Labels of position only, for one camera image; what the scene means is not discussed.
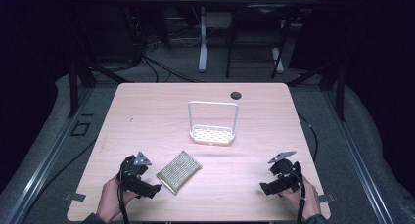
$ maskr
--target hand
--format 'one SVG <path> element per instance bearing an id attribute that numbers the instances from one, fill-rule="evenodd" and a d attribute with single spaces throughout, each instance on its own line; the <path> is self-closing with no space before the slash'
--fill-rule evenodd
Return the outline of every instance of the hand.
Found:
<path id="1" fill-rule="evenodd" d="M 316 214 L 321 214 L 321 206 L 315 187 L 304 176 L 302 176 L 302 183 L 305 187 L 305 206 L 302 212 L 302 220 L 305 221 Z M 284 190 L 280 193 L 280 196 L 287 199 L 296 212 L 299 211 L 301 188 L 295 192 Z"/>
<path id="2" fill-rule="evenodd" d="M 106 223 L 111 222 L 117 215 L 121 213 L 118 201 L 118 181 L 116 177 L 110 179 L 103 186 L 100 203 L 98 204 L 97 216 Z M 132 199 L 139 195 L 133 192 L 124 192 L 124 203 L 127 205 Z"/>

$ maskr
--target black curtain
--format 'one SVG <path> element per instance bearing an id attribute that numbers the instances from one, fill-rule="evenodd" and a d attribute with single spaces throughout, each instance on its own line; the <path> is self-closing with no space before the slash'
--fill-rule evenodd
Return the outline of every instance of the black curtain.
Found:
<path id="1" fill-rule="evenodd" d="M 69 70 L 68 32 L 54 9 L 39 0 L 0 3 L 1 191 L 55 104 L 55 81 Z"/>
<path id="2" fill-rule="evenodd" d="M 415 195 L 410 171 L 415 156 L 415 0 L 376 0 L 362 24 L 364 36 L 350 50 L 346 84 L 372 115 L 383 142 L 384 159 L 396 179 Z M 335 59 L 359 10 L 315 10 L 304 22 L 290 67 L 312 70 Z"/>

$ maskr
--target metal bracket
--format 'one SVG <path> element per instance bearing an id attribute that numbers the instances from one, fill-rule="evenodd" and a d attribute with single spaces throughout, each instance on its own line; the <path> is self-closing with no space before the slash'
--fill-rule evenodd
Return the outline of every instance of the metal bracket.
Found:
<path id="1" fill-rule="evenodd" d="M 134 165 L 152 165 L 152 163 L 144 156 L 142 152 L 138 152 L 134 160 Z"/>
<path id="2" fill-rule="evenodd" d="M 296 151 L 280 153 L 277 156 L 275 156 L 274 158 L 270 159 L 268 161 L 268 163 L 278 162 L 278 161 L 282 160 L 283 158 L 294 155 L 295 153 L 296 153 Z"/>

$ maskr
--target black circular hole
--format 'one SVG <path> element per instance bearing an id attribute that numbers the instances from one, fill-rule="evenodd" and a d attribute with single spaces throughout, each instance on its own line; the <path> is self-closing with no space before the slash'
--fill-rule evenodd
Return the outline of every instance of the black circular hole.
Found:
<path id="1" fill-rule="evenodd" d="M 231 93 L 231 98 L 234 99 L 234 100 L 239 100 L 239 99 L 242 98 L 242 95 L 239 92 L 232 92 Z"/>

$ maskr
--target sleeve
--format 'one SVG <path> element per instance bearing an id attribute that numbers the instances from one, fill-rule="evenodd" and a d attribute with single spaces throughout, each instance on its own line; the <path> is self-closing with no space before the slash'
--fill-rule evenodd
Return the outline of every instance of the sleeve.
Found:
<path id="1" fill-rule="evenodd" d="M 321 214 L 314 215 L 303 222 L 303 224 L 328 224 L 328 223 L 329 222 L 327 221 L 327 219 Z"/>
<path id="2" fill-rule="evenodd" d="M 89 214 L 89 216 L 82 222 L 82 224 L 106 224 L 99 216 L 95 213 Z"/>

